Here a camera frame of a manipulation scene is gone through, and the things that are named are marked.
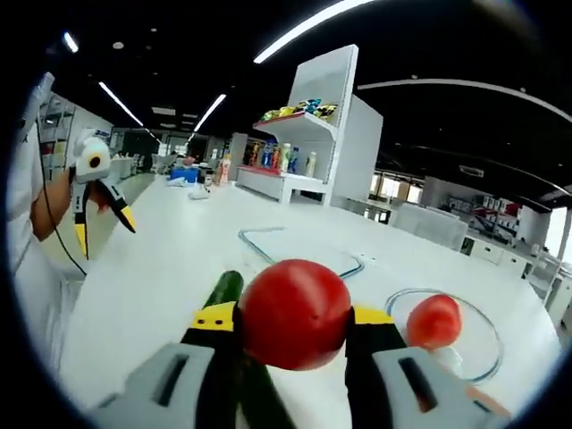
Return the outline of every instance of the black ceiling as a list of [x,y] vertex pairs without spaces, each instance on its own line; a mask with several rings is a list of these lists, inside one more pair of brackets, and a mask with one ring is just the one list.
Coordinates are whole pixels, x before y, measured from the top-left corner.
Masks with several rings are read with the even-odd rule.
[[[474,80],[520,90],[572,114],[572,32],[558,7],[525,1],[520,14],[481,0],[378,0],[310,30],[263,64],[266,46],[336,0],[162,2],[68,11],[76,55],[64,53],[55,91],[117,126],[135,126],[100,80],[148,128],[198,114],[228,95],[201,133],[249,131],[288,99],[296,66],[356,44],[356,87],[387,80]],[[121,41],[124,48],[114,50]],[[526,201],[572,183],[572,124],[527,100],[480,88],[407,85],[354,91],[384,116],[379,168],[426,174]],[[174,121],[151,106],[177,111]],[[458,165],[483,168],[483,179]],[[570,198],[558,205],[570,204]]]

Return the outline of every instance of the black cable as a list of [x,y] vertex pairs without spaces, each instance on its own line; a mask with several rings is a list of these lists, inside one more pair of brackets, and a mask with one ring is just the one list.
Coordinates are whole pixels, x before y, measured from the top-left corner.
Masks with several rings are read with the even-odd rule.
[[[36,119],[36,132],[38,134],[38,145],[40,145],[39,116]],[[39,162],[42,165],[42,180],[44,182],[44,198],[46,199],[47,214],[50,216],[50,220],[52,221],[52,226],[54,226],[55,235],[57,235],[57,238],[60,240],[60,244],[62,245],[63,251],[68,256],[68,258],[70,258],[70,260],[75,264],[75,266],[78,267],[78,269],[83,273],[83,275],[88,275],[85,271],[83,271],[83,268],[81,268],[80,264],[78,264],[75,261],[75,259],[73,259],[72,255],[70,255],[70,252],[68,251],[67,247],[65,247],[65,245],[63,244],[63,240],[62,240],[62,236],[60,235],[60,232],[57,230],[57,226],[55,224],[54,216],[52,215],[52,209],[50,208],[50,202],[47,198],[46,173],[44,171],[44,160],[42,158],[41,148],[39,150]]]

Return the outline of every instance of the glass bowl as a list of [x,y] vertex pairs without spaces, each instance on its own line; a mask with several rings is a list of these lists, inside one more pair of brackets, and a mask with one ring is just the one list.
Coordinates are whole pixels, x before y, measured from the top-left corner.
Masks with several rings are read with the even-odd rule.
[[407,339],[409,314],[423,300],[437,294],[457,301],[462,325],[457,340],[431,352],[432,355],[458,377],[471,383],[485,382],[501,367],[503,344],[491,320],[470,302],[437,289],[404,289],[387,299],[385,311],[393,317],[401,336]]

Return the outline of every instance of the person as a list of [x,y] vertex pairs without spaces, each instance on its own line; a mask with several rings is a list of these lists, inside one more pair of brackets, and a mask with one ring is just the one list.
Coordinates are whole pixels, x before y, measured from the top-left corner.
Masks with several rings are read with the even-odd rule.
[[[78,141],[93,136],[95,130],[83,130]],[[8,178],[8,252],[16,298],[32,345],[56,374],[77,293],[73,293],[64,271],[48,258],[40,242],[62,221],[71,199],[69,169],[44,187],[38,125],[34,123],[26,138],[17,143]],[[100,194],[92,190],[89,199],[96,202],[99,212],[106,210]]]

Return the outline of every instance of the tomato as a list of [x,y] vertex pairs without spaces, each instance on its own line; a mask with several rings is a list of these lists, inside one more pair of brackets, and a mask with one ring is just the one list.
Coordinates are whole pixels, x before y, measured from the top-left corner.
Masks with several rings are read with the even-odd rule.
[[325,365],[345,340],[350,308],[348,289],[336,273],[302,259],[281,261],[240,298],[244,350],[283,369]]
[[427,350],[449,346],[461,332],[461,314],[455,299],[433,295],[413,309],[408,318],[408,345]]

